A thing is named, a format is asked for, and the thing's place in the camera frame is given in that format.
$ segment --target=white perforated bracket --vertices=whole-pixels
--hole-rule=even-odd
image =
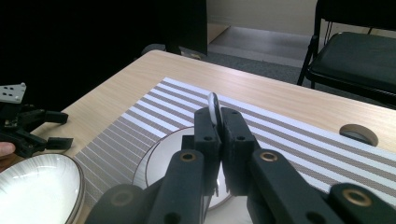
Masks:
[[[0,102],[20,104],[26,91],[26,85],[22,82],[19,85],[0,86]]]

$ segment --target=gray and white striped placemat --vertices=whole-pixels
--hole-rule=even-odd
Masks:
[[[111,187],[131,183],[137,165],[160,139],[193,125],[210,91],[165,78],[75,157],[93,206]],[[364,186],[396,207],[396,154],[276,113],[218,95],[242,113],[261,146],[281,152],[312,186],[328,192],[349,182]]]

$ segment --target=chair seat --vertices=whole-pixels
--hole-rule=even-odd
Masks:
[[[310,64],[306,76],[396,93],[396,39],[355,33],[332,37]]]

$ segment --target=light wood tabletop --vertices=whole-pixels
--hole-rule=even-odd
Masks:
[[[359,124],[377,135],[378,147],[396,152],[396,110],[159,50],[148,52],[67,107],[64,112],[69,120],[65,125],[47,123],[34,134],[73,137],[73,146],[65,154],[74,157],[165,77],[334,133],[345,124]],[[83,223],[89,212],[84,206],[78,223]]]

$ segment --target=black backdrop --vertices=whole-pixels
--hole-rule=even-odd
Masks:
[[[205,1],[0,1],[0,85],[25,82],[40,108],[63,110],[149,44],[206,54]]]

